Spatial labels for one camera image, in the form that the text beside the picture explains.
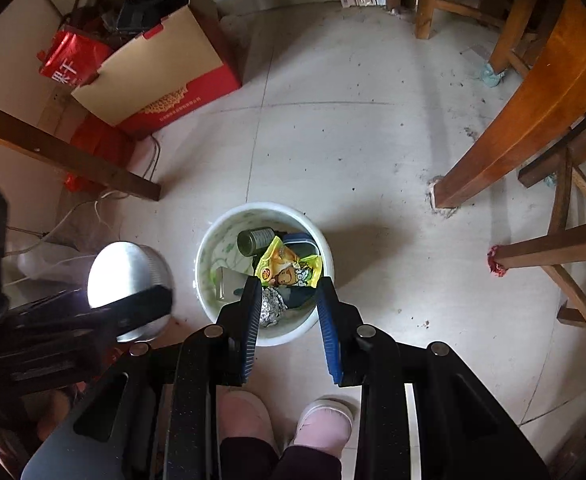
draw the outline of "tiled floor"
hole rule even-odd
[[[450,218],[425,201],[428,181],[453,166],[519,84],[511,73],[489,89],[476,76],[481,59],[470,48],[490,50],[496,33],[436,11],[432,38],[418,41],[408,21],[335,4],[227,28],[249,45],[244,88],[161,130],[162,200],[121,201],[116,215],[123,240],[156,248],[170,264],[183,333],[209,322],[193,262],[211,222],[247,201],[289,205],[326,235],[343,301],[398,341],[448,342],[518,424],[535,419],[522,429],[551,458],[586,414],[586,330],[556,322],[560,293],[540,269],[499,279],[486,252],[545,234],[553,189],[527,190],[510,174]],[[150,147],[140,144],[134,170]],[[585,207],[574,209],[584,219]],[[586,282],[586,266],[571,270]],[[331,384],[319,326],[258,349],[247,387],[281,439],[315,398],[354,407],[359,398],[357,388]],[[355,438],[348,448],[345,478]]]

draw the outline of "stainless steel bowl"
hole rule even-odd
[[[97,255],[86,287],[91,308],[98,308],[155,285],[173,289],[173,279],[166,262],[157,252],[144,245],[115,242]],[[163,316],[118,337],[118,342],[151,341],[169,322]]]

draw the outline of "red bag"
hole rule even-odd
[[[80,86],[96,74],[111,54],[113,49],[107,44],[65,25],[53,36],[48,53],[38,53],[42,62],[40,73],[72,87]]]
[[[87,115],[80,124],[71,137],[70,144],[120,168],[126,167],[135,149],[135,140],[92,114]],[[104,189],[102,184],[72,173],[68,173],[64,185],[72,192],[100,192]]]

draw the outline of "person's leg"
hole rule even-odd
[[[249,392],[229,392],[217,404],[224,480],[266,480],[278,463],[266,406]]]
[[[270,480],[340,480],[340,456],[352,430],[353,415],[344,404],[313,402],[302,412],[295,438]]]

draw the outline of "white cable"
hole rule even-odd
[[[142,174],[142,178],[146,177],[148,171],[151,169],[151,167],[153,166],[153,164],[155,164],[155,166],[153,167],[153,171],[151,171],[151,176],[149,177],[149,180],[151,178],[153,178],[153,174],[155,173],[155,168],[157,168],[157,162],[160,159],[160,150],[161,150],[160,143],[157,141],[157,139],[153,135],[151,135],[151,139],[153,140],[153,155],[151,156],[151,160],[148,163],[147,169]],[[46,242],[47,240],[49,240],[49,238],[51,238],[52,235],[54,235],[55,232],[57,232],[57,230],[61,227],[61,225],[64,224],[65,221],[67,221],[68,217],[71,216],[71,213],[73,213],[73,211],[75,211],[81,205],[90,204],[91,202],[94,203],[94,211],[96,212],[96,216],[97,216],[97,219],[98,219],[99,224],[106,225],[109,228],[109,231],[111,231],[112,234],[115,235],[115,232],[113,231],[113,228],[107,222],[105,222],[102,219],[102,217],[100,216],[100,213],[98,212],[97,206],[98,206],[98,203],[101,200],[104,200],[107,197],[109,197],[110,195],[112,195],[114,193],[117,193],[117,192],[118,192],[117,190],[107,191],[107,192],[103,193],[102,195],[100,195],[97,200],[87,200],[86,202],[80,202],[79,204],[74,205],[69,210],[69,212],[64,215],[64,218],[62,220],[60,220],[60,222],[58,223],[58,225],[56,225],[49,233],[47,233],[42,238],[40,238],[37,242],[35,242],[35,244],[33,244],[32,246],[26,247],[24,249],[19,249],[19,250],[15,250],[15,251],[9,251],[9,252],[7,252],[7,253],[4,254],[4,257],[6,258],[7,256],[17,256],[18,254],[25,254],[25,253],[28,253],[29,251],[34,250],[40,244],[43,244],[44,242]],[[121,200],[123,198],[127,198],[128,196],[129,196],[129,194],[126,193],[124,196],[114,196],[112,200]]]
[[[33,280],[33,279],[37,278],[39,275],[44,274],[45,272],[48,272],[53,267],[57,267],[58,265],[65,264],[67,262],[72,262],[73,260],[80,260],[81,258],[94,258],[96,256],[97,256],[97,254],[84,254],[83,256],[73,256],[73,258],[67,258],[66,260],[60,260],[57,264],[53,264],[53,265],[47,267],[46,269],[38,270],[38,272],[33,274],[33,276],[27,276],[25,278],[20,278],[19,280],[15,280],[14,282],[5,283],[2,286],[11,286],[11,285],[15,285],[17,283],[25,282],[26,280]]]
[[[74,205],[69,210],[69,212],[64,215],[64,218],[62,220],[60,220],[60,223],[58,223],[58,225],[56,225],[49,233],[47,233],[42,238],[40,238],[37,242],[35,242],[35,244],[33,244],[32,246],[26,247],[24,249],[19,249],[17,251],[9,251],[7,253],[4,253],[4,257],[6,258],[7,256],[17,256],[18,254],[28,253],[29,251],[35,249],[40,244],[46,242],[49,238],[51,238],[57,232],[57,230],[61,227],[61,225],[64,224],[65,221],[67,221],[67,218],[71,216],[71,213],[73,213],[73,211],[75,211],[81,205],[90,204],[91,202],[93,202],[93,200],[87,200],[86,202],[80,202],[79,204]]]

